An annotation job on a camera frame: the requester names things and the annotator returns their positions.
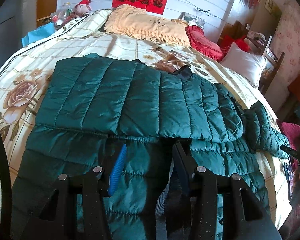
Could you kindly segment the dark green puffer jacket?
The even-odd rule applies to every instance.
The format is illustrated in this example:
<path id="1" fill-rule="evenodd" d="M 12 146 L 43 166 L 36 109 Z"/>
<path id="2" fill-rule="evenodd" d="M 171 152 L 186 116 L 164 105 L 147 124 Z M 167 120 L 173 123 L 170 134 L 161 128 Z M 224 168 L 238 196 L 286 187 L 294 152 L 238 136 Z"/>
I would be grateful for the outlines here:
<path id="1" fill-rule="evenodd" d="M 12 189 L 13 239 L 53 193 L 57 177 L 82 175 L 118 143 L 127 159 L 114 195 L 104 200 L 113 239 L 157 239 L 172 144 L 185 140 L 198 164 L 240 174 L 265 209 L 269 196 L 256 151 L 285 158 L 288 141 L 260 102 L 243 109 L 221 84 L 186 79 L 97 54 L 56 63 L 28 136 Z"/>

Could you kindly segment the dark red velvet blanket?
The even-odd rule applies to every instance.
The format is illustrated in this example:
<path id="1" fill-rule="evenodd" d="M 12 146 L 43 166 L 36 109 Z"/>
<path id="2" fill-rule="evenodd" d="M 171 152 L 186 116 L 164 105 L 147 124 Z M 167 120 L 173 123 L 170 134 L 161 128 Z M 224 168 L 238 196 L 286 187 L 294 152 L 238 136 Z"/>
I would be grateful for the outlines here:
<path id="1" fill-rule="evenodd" d="M 282 122 L 279 119 L 276 120 L 276 123 L 281 133 L 288 138 L 290 148 L 300 151 L 300 126 L 289 122 Z"/>

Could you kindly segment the floral cream bed quilt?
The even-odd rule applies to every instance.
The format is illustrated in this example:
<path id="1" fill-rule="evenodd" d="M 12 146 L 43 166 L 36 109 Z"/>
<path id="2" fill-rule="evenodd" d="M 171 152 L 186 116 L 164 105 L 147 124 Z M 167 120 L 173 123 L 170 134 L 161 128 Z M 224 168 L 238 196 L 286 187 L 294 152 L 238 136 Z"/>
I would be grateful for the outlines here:
<path id="1" fill-rule="evenodd" d="M 36 116 L 49 87 L 58 61 L 72 57 L 97 54 L 117 60 L 139 60 L 145 65 L 181 79 L 197 74 L 211 83 L 223 85 L 243 109 L 260 102 L 265 107 L 273 129 L 280 133 L 276 115 L 261 92 L 243 76 L 223 67 L 197 50 L 169 43 L 139 40 L 128 35 L 101 31 L 112 13 L 99 10 L 67 30 L 59 30 L 41 42 L 33 43 L 16 52 L 0 72 L 0 140 L 7 153 L 8 167 L 12 178 L 11 189 L 18 176 L 26 142 L 36 123 Z M 264 150 L 256 151 L 259 169 L 264 177 L 269 196 L 269 209 L 265 209 L 273 223 L 280 228 L 292 207 L 288 199 L 288 186 L 283 166 L 285 158 L 272 156 Z M 164 189 L 163 217 L 156 226 L 158 238 L 165 235 L 168 214 L 165 204 L 175 185 L 172 158 L 171 177 L 173 184 Z"/>

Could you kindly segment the white satin pillow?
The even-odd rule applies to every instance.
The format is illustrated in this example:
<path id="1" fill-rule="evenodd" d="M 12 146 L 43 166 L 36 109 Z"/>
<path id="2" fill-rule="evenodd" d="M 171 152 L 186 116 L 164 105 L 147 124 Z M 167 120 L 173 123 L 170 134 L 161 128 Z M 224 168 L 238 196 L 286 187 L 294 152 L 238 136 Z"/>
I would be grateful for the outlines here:
<path id="1" fill-rule="evenodd" d="M 267 61 L 264 56 L 243 51 L 234 42 L 221 61 L 223 67 L 243 76 L 253 87 L 258 88 Z"/>

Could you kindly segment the wooden chair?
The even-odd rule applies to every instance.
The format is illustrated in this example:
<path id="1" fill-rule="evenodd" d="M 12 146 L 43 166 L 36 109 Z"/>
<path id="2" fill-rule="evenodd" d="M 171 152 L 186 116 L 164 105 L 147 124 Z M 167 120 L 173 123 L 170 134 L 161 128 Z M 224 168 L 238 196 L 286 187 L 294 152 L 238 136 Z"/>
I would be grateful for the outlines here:
<path id="1" fill-rule="evenodd" d="M 265 95 L 270 84 L 272 83 L 275 75 L 283 63 L 285 58 L 285 53 L 282 52 L 280 56 L 276 56 L 273 50 L 270 47 L 273 36 L 269 35 L 265 42 L 262 43 L 262 40 L 257 38 L 246 37 L 248 40 L 251 51 L 256 55 L 261 55 L 266 59 L 266 66 L 261 74 L 259 82 L 259 91 Z"/>

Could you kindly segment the red ruffled heart pillow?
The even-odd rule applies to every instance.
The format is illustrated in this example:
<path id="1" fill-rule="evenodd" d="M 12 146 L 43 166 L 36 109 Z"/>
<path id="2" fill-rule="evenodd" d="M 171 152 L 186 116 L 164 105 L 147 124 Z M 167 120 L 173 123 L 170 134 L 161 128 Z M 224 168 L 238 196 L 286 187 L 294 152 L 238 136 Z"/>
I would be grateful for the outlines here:
<path id="1" fill-rule="evenodd" d="M 219 62 L 222 60 L 224 54 L 221 48 L 204 35 L 202 28 L 191 25 L 186 26 L 185 31 L 192 48 L 215 61 Z"/>

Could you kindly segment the framed photo on headboard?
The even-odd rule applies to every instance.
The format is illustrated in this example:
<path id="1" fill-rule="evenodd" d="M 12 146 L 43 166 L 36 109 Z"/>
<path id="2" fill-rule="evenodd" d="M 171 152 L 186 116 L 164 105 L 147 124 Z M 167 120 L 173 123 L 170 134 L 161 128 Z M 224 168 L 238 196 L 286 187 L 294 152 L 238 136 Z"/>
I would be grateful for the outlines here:
<path id="1" fill-rule="evenodd" d="M 183 11 L 179 19 L 186 21 L 189 26 L 195 25 L 200 27 L 201 29 L 204 29 L 205 20 L 198 16 L 194 16 L 192 14 Z"/>

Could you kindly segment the yellow ruffled pillow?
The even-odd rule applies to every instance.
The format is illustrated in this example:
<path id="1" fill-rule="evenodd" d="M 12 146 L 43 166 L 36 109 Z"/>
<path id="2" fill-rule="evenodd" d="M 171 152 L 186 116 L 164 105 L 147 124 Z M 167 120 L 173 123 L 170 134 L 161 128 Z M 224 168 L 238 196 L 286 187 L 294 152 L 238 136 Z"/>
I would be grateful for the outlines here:
<path id="1" fill-rule="evenodd" d="M 109 15 L 104 29 L 139 40 L 190 47 L 186 26 L 184 21 L 149 15 L 144 9 L 123 4 Z"/>

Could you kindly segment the plush doll with red hat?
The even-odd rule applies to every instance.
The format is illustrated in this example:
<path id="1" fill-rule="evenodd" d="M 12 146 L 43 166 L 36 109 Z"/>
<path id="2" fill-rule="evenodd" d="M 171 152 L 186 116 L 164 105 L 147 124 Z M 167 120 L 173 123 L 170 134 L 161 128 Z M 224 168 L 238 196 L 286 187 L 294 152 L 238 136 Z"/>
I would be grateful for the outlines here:
<path id="1" fill-rule="evenodd" d="M 91 0 L 82 0 L 74 7 L 74 12 L 77 16 L 85 16 L 87 13 L 92 11 L 90 6 Z"/>

